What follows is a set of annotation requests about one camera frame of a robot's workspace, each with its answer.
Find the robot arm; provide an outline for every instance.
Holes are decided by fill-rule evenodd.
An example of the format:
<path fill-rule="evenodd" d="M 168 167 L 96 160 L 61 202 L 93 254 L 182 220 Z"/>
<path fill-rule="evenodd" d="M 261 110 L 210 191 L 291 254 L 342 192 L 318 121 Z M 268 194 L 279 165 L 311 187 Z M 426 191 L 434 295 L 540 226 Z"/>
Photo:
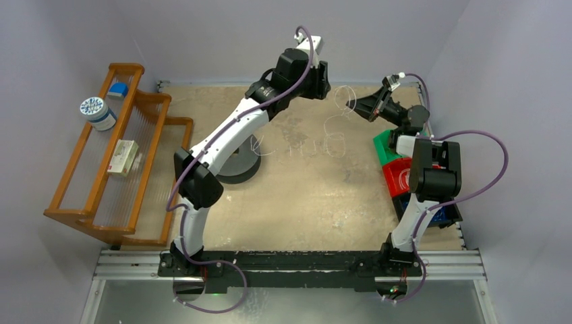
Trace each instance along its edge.
<path fill-rule="evenodd" d="M 179 178 L 194 157 L 199 152 L 204 152 L 215 136 L 220 136 L 208 147 L 208 154 L 201 155 L 179 187 L 179 193 L 183 197 L 182 203 L 188 206 L 187 220 L 181 232 L 185 238 L 186 252 L 190 256 L 202 250 L 202 237 L 208 211 L 223 193 L 223 187 L 215 176 L 231 154 L 258 128 L 266 125 L 280 111 L 288 108 L 292 99 L 296 97 L 324 99 L 331 89 L 328 83 L 328 63 L 320 61 L 318 57 L 322 48 L 322 39 L 319 36 L 312 36 L 314 45 L 312 65 L 302 83 L 281 100 L 252 111 L 261 103 L 284 93 L 303 75 L 309 60 L 310 43 L 308 38 L 304 38 L 302 34 L 295 36 L 295 39 L 298 46 L 284 50 L 276 67 L 266 71 L 259 81 L 250 86 L 245 93 L 245 98 L 211 135 L 193 146 L 191 151 L 180 148 L 175 153 L 175 175 Z M 267 80 L 266 77 L 270 72 L 272 76 L 270 80 Z M 171 252 L 179 259 L 179 262 L 184 263 L 182 250 L 181 238 L 174 239 Z"/>
<path fill-rule="evenodd" d="M 421 105 L 406 109 L 391 98 L 400 85 L 399 79 L 403 77 L 404 73 L 387 76 L 382 81 L 382 87 L 374 94 L 346 103 L 348 107 L 355 107 L 354 111 L 370 122 L 381 116 L 395 124 L 397 128 L 390 133 L 388 147 L 400 155 L 411 157 L 411 198 L 399 225 L 389 234 L 386 243 L 390 254 L 401 261 L 412 260 L 413 234 L 422 237 L 438 209 L 429 211 L 423 219 L 422 213 L 451 200 L 461 189 L 459 143 L 416 137 L 429 120 L 429 111 Z M 414 243 L 417 248 L 419 240 Z"/>

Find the beige table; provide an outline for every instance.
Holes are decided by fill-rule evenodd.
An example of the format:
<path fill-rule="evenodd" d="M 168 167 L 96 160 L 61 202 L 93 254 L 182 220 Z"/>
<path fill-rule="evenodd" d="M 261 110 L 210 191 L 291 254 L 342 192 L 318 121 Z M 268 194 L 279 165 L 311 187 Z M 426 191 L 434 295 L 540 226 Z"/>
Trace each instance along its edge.
<path fill-rule="evenodd" d="M 377 90 L 353 88 L 358 97 Z M 171 86 L 164 92 L 173 97 L 169 115 L 194 119 L 194 145 L 230 114 L 245 90 L 238 86 Z M 394 98 L 405 107 L 419 103 L 415 88 L 400 88 Z M 248 182 L 224 185 L 223 197 L 208 216 L 207 249 L 380 248 L 397 226 L 397 218 L 372 139 L 394 126 L 383 119 L 369 123 L 355 113 L 340 116 L 343 111 L 335 102 L 343 107 L 346 100 L 344 90 L 336 101 L 334 91 L 324 101 L 296 99 L 256 132 L 264 155 L 262 165 Z M 324 132 L 325 122 L 330 136 Z M 165 156 L 164 176 L 173 176 L 170 167 L 172 152 Z M 177 235 L 179 222 L 180 212 L 172 236 Z M 152 223 L 142 222 L 137 233 L 152 231 Z M 460 250 L 457 230 L 454 226 L 428 229 L 421 249 Z"/>

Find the wooden shelf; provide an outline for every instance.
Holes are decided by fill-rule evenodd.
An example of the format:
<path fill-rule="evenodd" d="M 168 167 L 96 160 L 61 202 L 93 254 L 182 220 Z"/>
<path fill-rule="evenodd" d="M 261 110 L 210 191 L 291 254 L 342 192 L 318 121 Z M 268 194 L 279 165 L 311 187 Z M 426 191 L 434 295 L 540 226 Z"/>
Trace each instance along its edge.
<path fill-rule="evenodd" d="M 92 132 L 86 123 L 69 159 L 54 197 L 44 215 L 108 244 L 155 245 L 167 243 L 172 213 L 164 214 L 158 238 L 135 239 L 137 222 L 165 126 L 183 126 L 181 145 L 188 147 L 193 120 L 169 117 L 171 96 L 138 90 L 144 68 L 134 63 L 112 63 L 98 96 L 105 98 L 115 82 L 129 84 L 123 101 L 106 101 L 117 116 L 113 130 Z M 135 140 L 139 145 L 132 170 L 125 178 L 109 177 L 107 166 L 119 139 Z M 152 190 L 155 204 L 163 211 L 174 179 L 161 178 Z"/>

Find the white wall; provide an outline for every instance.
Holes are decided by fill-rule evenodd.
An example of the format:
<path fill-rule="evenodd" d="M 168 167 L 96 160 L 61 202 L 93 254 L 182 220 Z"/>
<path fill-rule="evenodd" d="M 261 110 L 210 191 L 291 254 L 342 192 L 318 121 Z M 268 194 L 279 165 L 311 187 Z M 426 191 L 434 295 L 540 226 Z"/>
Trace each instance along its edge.
<path fill-rule="evenodd" d="M 323 36 L 334 82 L 425 76 L 468 0 L 118 0 L 160 79 L 248 82 L 294 46 L 303 24 Z"/>
<path fill-rule="evenodd" d="M 501 323 L 572 318 L 571 12 L 566 0 L 472 0 L 428 78 L 438 134 L 488 130 L 509 149 L 506 176 L 460 206 Z M 468 193 L 495 176 L 501 150 L 457 139 Z"/>
<path fill-rule="evenodd" d="M 79 323 L 102 244 L 42 212 L 84 125 L 78 105 L 109 63 L 142 58 L 107 0 L 2 1 L 0 44 L 1 321 Z"/>

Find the aluminum frame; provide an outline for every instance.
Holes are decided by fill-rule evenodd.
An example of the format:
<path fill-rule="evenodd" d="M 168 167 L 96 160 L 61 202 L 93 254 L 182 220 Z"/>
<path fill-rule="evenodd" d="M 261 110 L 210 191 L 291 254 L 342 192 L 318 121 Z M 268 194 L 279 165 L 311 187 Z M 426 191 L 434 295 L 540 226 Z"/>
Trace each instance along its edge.
<path fill-rule="evenodd" d="M 160 251 L 115 251 L 102 250 L 94 272 L 81 324 L 95 322 L 101 296 L 108 281 L 115 280 L 166 280 L 159 277 Z M 426 263 L 427 280 L 471 280 L 474 282 L 478 303 L 485 324 L 497 324 L 496 315 L 486 283 L 486 273 L 477 250 L 460 251 L 421 251 Z M 177 281 L 202 282 L 200 277 L 178 277 Z M 399 281 L 398 277 L 376 277 L 377 282 Z M 409 281 L 420 277 L 409 277 Z"/>

